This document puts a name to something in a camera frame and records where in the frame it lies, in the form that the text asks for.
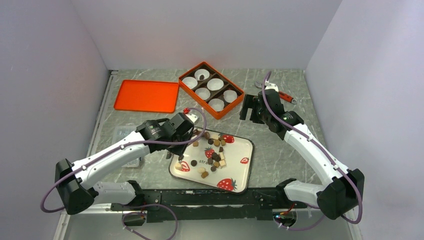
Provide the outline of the brown oval chocolate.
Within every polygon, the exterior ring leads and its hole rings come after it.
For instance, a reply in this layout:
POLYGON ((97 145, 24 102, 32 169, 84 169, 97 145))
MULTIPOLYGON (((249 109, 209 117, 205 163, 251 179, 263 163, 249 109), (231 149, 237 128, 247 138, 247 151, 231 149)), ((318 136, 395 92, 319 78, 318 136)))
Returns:
POLYGON ((206 139, 206 140, 209 140, 211 137, 210 137, 210 133, 209 132, 205 132, 204 134, 203 134, 203 137, 206 139))

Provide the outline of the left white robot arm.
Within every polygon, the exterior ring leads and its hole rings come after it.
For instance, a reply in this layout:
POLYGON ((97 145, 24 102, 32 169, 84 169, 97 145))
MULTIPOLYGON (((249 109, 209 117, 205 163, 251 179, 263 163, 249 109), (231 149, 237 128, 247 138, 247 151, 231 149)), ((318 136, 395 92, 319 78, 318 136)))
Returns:
POLYGON ((92 156, 75 162, 59 161, 55 169, 55 188, 66 212, 75 215, 92 205, 109 203, 139 209, 145 203, 145 194, 135 180, 104 182, 103 178, 154 152, 167 150, 182 155, 197 121, 198 117, 192 113, 147 120, 120 141, 92 156))

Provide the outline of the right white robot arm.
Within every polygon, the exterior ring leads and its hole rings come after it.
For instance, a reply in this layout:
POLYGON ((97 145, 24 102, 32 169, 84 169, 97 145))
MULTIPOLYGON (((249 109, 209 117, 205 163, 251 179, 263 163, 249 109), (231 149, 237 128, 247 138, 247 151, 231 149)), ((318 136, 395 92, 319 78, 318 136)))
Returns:
POLYGON ((328 219, 341 217, 358 224, 363 216, 364 174, 358 168, 349 169, 331 155, 295 111, 285 110, 276 90, 245 95, 239 114, 241 120, 246 119, 249 109, 252 110, 250 121, 265 124, 293 147, 321 181, 318 185, 287 179, 276 186, 276 203, 287 208, 293 202, 302 202, 320 210, 328 219))

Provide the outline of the dark round chocolate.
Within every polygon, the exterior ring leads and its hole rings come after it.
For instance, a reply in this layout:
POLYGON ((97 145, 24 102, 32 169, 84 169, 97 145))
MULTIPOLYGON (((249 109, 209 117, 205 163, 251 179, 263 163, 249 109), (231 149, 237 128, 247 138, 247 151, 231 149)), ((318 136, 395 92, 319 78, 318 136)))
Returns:
POLYGON ((197 164, 198 164, 198 162, 197 162, 196 160, 192 160, 192 161, 190 162, 190 165, 191 165, 192 167, 195 167, 197 164))

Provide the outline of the white swirl chocolate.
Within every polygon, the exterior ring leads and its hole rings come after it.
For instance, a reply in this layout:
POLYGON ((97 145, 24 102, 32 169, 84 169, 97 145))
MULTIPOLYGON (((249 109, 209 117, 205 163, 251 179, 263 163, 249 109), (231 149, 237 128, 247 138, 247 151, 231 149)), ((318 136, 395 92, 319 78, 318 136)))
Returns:
POLYGON ((206 171, 206 169, 204 167, 199 167, 197 169, 197 172, 200 173, 200 174, 204 173, 205 171, 206 171))

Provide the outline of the orange chocolate box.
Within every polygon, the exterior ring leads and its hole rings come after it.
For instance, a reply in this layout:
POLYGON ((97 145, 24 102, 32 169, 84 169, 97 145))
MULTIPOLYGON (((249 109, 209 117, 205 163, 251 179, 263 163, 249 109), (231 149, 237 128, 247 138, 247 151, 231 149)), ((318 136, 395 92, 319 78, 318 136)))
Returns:
POLYGON ((244 99, 244 91, 203 61, 178 78, 179 86, 215 119, 220 120, 244 99))

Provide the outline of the caramel chocolate piece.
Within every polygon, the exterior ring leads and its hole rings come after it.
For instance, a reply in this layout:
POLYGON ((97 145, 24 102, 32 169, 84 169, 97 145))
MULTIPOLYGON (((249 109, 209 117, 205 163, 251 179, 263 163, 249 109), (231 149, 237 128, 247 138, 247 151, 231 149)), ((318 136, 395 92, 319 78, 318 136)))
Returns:
POLYGON ((205 179, 206 177, 209 176, 209 173, 207 171, 204 171, 200 176, 202 179, 205 179))

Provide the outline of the tan fluted chocolate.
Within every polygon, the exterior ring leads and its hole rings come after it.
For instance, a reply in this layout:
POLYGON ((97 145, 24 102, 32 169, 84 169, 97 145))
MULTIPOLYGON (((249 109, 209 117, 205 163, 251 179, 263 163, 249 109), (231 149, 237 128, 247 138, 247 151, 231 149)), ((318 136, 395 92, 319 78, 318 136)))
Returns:
POLYGON ((213 145, 216 146, 216 147, 219 147, 221 145, 221 141, 218 140, 218 139, 214 139, 213 140, 213 145))

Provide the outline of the white paper cup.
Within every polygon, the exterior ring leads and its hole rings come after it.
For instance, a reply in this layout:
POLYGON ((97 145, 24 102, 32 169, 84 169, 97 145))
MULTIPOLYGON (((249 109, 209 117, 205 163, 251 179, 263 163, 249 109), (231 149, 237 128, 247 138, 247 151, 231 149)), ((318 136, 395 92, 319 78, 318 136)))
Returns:
POLYGON ((220 78, 212 78, 210 79, 207 84, 206 87, 210 90, 210 91, 218 91, 220 90, 222 87, 224 86, 224 81, 221 80, 220 78))
POLYGON ((187 76, 182 79, 182 83, 186 85, 189 89, 194 89, 198 85, 198 81, 195 77, 187 76))
POLYGON ((235 90, 226 90, 223 93, 223 98, 225 102, 232 103, 238 98, 238 94, 235 90))
POLYGON ((194 77, 197 79, 197 81, 204 81, 204 80, 206 80, 210 77, 210 72, 207 69, 200 68, 200 69, 195 71, 194 77), (199 80, 200 75, 204 75, 203 80, 199 80))
POLYGON ((199 96, 202 100, 207 100, 211 96, 211 92, 208 88, 200 87, 195 90, 197 96, 199 96))
POLYGON ((224 101, 219 98, 211 99, 208 104, 215 112, 221 112, 225 107, 224 101))

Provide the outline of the orange box lid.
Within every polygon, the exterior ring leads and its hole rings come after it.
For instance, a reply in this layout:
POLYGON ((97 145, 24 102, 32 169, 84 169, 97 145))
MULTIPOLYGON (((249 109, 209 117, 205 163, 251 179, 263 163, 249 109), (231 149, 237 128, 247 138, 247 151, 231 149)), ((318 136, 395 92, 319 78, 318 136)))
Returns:
POLYGON ((177 82, 125 79, 113 108, 117 111, 170 114, 176 109, 178 92, 177 82))

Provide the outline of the white strawberry tray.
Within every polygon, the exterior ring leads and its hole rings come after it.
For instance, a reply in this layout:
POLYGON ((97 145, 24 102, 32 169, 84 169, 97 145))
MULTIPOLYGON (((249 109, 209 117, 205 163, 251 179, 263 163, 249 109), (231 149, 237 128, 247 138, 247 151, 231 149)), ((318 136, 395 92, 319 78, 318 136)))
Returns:
POLYGON ((177 179, 198 183, 233 194, 241 194, 248 187, 253 161, 254 143, 243 137, 207 129, 205 132, 219 134, 225 146, 214 146, 214 139, 203 136, 189 144, 182 156, 171 159, 169 173, 177 179), (203 167, 209 175, 201 178, 197 169, 203 167))

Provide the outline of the red handled wrench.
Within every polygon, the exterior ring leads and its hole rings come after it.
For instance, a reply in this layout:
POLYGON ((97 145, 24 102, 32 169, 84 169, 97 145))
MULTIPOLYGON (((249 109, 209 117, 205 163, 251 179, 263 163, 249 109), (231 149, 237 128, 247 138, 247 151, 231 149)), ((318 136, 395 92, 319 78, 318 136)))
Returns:
POLYGON ((288 103, 291 103, 291 104, 296 104, 297 103, 297 100, 296 99, 294 99, 292 96, 290 96, 290 95, 288 95, 288 94, 280 91, 279 88, 278 88, 278 86, 276 84, 274 84, 274 83, 270 83, 270 82, 267 82, 266 81, 265 84, 264 84, 264 86, 263 86, 262 83, 260 83, 259 81, 256 81, 254 84, 255 84, 255 86, 258 89, 275 90, 275 91, 277 91, 278 94, 279 94, 279 97, 281 99, 283 99, 284 101, 288 102, 288 103))

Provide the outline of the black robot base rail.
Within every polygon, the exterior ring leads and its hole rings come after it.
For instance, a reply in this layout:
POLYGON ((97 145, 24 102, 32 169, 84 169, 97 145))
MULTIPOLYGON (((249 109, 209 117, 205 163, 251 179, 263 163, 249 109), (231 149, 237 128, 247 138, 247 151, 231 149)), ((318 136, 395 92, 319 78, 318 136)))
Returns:
POLYGON ((205 189, 143 189, 144 202, 138 208, 148 223, 173 220, 162 206, 170 208, 178 220, 255 219, 270 221, 274 215, 306 209, 301 202, 284 199, 274 187, 249 187, 241 194, 205 189))

